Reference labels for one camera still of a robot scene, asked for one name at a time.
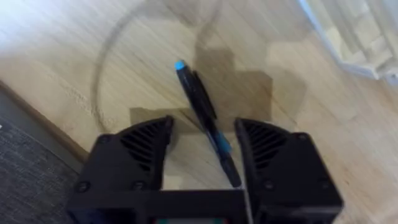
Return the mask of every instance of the ventilation slot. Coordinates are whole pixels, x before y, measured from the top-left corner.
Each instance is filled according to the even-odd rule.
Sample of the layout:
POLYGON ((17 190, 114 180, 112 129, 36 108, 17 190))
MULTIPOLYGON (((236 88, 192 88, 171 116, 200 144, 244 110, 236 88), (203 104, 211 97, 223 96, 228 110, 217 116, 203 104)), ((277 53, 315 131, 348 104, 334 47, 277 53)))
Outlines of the ventilation slot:
POLYGON ((125 134, 120 142, 126 147, 137 162, 139 167, 146 173, 152 170, 152 162, 154 159, 154 144, 160 133, 160 128, 164 122, 156 122, 141 126, 125 134))
POLYGON ((286 143, 286 137, 264 123, 245 122, 244 127, 249 136, 255 168, 257 173, 261 173, 286 143))

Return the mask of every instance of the hardwood floor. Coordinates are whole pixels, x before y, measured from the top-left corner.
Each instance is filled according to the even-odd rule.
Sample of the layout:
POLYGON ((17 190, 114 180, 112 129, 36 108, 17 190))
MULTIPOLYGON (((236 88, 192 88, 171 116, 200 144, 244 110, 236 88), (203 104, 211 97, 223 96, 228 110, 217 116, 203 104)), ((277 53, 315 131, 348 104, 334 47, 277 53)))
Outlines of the hardwood floor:
POLYGON ((165 188, 228 188, 174 72, 184 59, 200 72, 238 167, 237 116, 308 132, 345 200, 337 223, 398 223, 397 87, 342 72, 296 1, 0 6, 0 81, 84 150, 101 133, 172 114, 179 138, 165 188))

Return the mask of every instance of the screw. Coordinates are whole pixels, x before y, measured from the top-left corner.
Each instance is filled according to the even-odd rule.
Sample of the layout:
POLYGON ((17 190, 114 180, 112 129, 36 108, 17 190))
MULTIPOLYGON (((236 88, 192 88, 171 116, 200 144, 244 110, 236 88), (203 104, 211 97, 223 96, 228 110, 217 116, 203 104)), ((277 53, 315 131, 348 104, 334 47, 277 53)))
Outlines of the screw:
POLYGON ((273 190, 274 189, 274 183, 272 183, 272 181, 270 181, 270 180, 267 180, 267 181, 264 182, 264 187, 267 190, 273 190))
POLYGON ((320 178, 318 180, 322 189, 328 189, 330 187, 330 181, 327 178, 320 178))
POLYGON ((88 181, 81 181, 76 184, 75 190, 79 193, 84 193, 90 189, 91 184, 88 181))
POLYGON ((111 136, 106 134, 106 135, 100 136, 98 139, 98 142, 99 143, 107 143, 110 140, 111 140, 111 136))
POLYGON ((330 184, 327 180, 324 180, 323 182, 321 182, 321 187, 322 189, 328 189, 330 187, 330 184))
POLYGON ((304 140, 307 139, 307 136, 306 136, 305 134, 299 134, 299 135, 298 135, 298 138, 299 138, 300 140, 304 141, 304 140))
POLYGON ((138 180, 132 183, 131 189, 132 190, 142 190, 145 187, 145 182, 138 180))

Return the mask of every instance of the pen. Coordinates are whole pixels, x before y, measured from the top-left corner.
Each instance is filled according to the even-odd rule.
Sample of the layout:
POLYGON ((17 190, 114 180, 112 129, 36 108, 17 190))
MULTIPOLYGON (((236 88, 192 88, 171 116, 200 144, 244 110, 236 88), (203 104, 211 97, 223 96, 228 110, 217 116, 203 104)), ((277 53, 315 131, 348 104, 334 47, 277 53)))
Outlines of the pen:
POLYGON ((229 153, 231 146, 215 125, 216 113, 202 82, 196 72, 192 72, 182 60, 175 63, 175 69, 184 92, 213 146, 229 182, 234 188, 240 189, 242 182, 229 153))

